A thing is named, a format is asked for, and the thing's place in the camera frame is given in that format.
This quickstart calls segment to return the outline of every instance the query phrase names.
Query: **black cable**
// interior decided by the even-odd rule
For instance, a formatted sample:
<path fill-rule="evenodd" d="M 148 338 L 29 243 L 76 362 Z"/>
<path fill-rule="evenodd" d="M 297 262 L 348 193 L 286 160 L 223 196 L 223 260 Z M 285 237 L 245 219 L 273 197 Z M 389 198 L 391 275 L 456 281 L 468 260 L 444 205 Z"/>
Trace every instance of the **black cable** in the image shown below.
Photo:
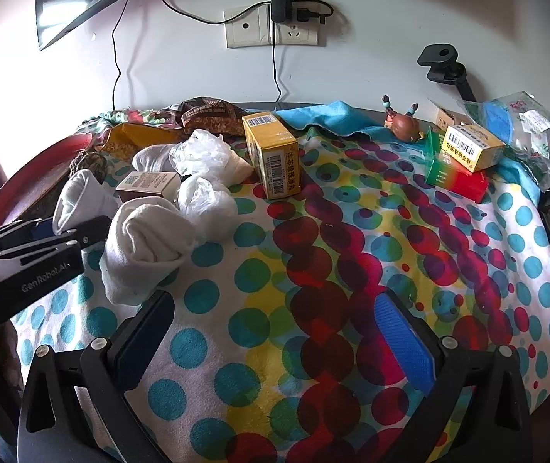
<path fill-rule="evenodd" d="M 115 52 L 115 66 L 116 70 L 118 71 L 118 75 L 115 80 L 115 86 L 112 87 L 112 110 L 116 111 L 116 105 L 115 105 L 115 92 L 116 92 L 116 84 L 119 83 L 119 80 L 121 79 L 121 68 L 119 68 L 118 60 L 116 59 L 116 42 L 115 42 L 115 31 L 121 22 L 121 19 L 123 19 L 123 14 L 125 13 L 125 9 L 127 8 L 129 0 L 125 0 L 125 5 L 123 5 L 123 10 L 121 11 L 121 15 L 119 15 L 119 20 L 116 22 L 115 27 L 112 29 L 112 49 Z"/>
<path fill-rule="evenodd" d="M 273 80 L 275 80 L 275 86 L 277 87 L 277 92 L 279 92 L 277 100 L 275 101 L 276 104 L 279 102 L 279 99 L 281 99 L 281 88 L 279 87 L 279 82 L 277 81 L 277 64 L 275 63 L 275 42 L 277 41 L 277 35 L 275 32 L 275 22 L 273 22 Z"/>
<path fill-rule="evenodd" d="M 177 14 L 183 15 L 185 17 L 189 17 L 190 19 L 193 19 L 194 21 L 203 22 L 204 24 L 228 24 L 228 22 L 232 22 L 232 21 L 238 19 L 240 16 L 245 15 L 250 10 L 261 7 L 262 5 L 268 5 L 271 2 L 268 1 L 268 2 L 255 3 L 251 7 L 247 7 L 245 10 L 243 10 L 243 12 L 238 13 L 236 16 L 230 17 L 229 19 L 225 19 L 224 21 L 207 21 L 206 19 L 203 19 L 202 17 L 191 15 L 187 12 L 183 12 L 183 10 L 179 10 L 178 8 L 174 8 L 166 0 L 162 0 L 162 3 L 164 5 L 166 5 L 166 7 L 168 7 L 170 10 L 172 10 L 172 12 L 176 12 Z"/>
<path fill-rule="evenodd" d="M 320 5 L 324 5 L 327 7 L 330 12 L 327 14 L 320 14 L 322 17 L 331 17 L 335 13 L 335 9 L 330 3 L 327 3 L 323 0 L 293 0 L 293 2 L 313 2 L 313 3 L 320 3 Z"/>

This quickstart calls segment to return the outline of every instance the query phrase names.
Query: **wall socket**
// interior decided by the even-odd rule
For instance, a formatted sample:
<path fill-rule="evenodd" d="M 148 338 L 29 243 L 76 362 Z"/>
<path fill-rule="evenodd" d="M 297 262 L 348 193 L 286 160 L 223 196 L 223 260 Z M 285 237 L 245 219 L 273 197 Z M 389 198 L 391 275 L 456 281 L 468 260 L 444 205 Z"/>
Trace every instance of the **wall socket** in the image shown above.
<path fill-rule="evenodd" d="M 224 10 L 224 19 L 234 17 L 245 8 Z M 273 40 L 278 45 L 317 45 L 317 32 L 320 27 L 317 20 L 275 24 L 273 36 L 273 21 L 270 16 L 270 6 L 263 5 L 246 13 L 242 18 L 226 24 L 226 46 L 228 49 L 271 45 Z"/>

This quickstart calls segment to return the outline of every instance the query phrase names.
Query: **blue gripper pad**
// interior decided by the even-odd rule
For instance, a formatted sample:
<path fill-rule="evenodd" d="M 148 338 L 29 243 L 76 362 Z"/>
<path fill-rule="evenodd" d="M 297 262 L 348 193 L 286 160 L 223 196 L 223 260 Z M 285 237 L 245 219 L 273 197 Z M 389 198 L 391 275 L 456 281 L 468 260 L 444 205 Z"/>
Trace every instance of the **blue gripper pad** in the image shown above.
<path fill-rule="evenodd" d="M 435 383 L 434 358 L 427 347 L 388 294 L 379 294 L 376 297 L 374 318 L 408 381 L 426 397 Z"/>

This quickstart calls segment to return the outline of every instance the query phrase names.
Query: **white plastic bag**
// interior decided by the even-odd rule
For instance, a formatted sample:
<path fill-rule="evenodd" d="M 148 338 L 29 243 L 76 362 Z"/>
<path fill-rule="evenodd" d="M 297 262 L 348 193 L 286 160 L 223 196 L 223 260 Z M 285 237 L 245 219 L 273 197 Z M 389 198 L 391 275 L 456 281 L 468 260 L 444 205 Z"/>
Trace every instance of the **white plastic bag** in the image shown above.
<path fill-rule="evenodd" d="M 245 181 L 253 171 L 221 136 L 216 137 L 203 129 L 196 129 L 188 140 L 175 144 L 169 158 L 181 176 L 199 174 L 226 188 Z"/>
<path fill-rule="evenodd" d="M 220 182 L 194 174 L 179 188 L 180 212 L 196 227 L 200 243 L 228 238 L 237 226 L 237 206 Z"/>

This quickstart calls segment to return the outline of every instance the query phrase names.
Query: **barcode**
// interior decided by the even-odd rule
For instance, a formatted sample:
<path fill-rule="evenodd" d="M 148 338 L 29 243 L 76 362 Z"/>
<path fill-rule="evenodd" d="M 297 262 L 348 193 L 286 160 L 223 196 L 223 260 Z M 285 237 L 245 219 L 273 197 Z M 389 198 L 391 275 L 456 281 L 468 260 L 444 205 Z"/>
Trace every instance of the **barcode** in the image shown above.
<path fill-rule="evenodd" d="M 285 189 L 283 188 L 283 169 L 281 167 L 281 155 L 268 157 L 267 168 L 270 174 L 269 182 L 273 187 L 273 194 L 281 195 L 285 192 Z"/>
<path fill-rule="evenodd" d="M 263 117 L 248 118 L 247 124 L 250 127 L 255 127 L 256 125 L 264 125 L 265 123 L 276 122 L 277 118 L 273 115 L 264 115 Z"/>
<path fill-rule="evenodd" d="M 460 140 L 459 137 L 453 134 L 453 132 L 449 134 L 449 141 L 451 141 L 454 146 L 458 147 L 460 150 L 470 155 L 470 158 L 474 158 L 474 154 L 476 153 L 476 148 L 474 146 L 470 146 L 469 144 Z"/>

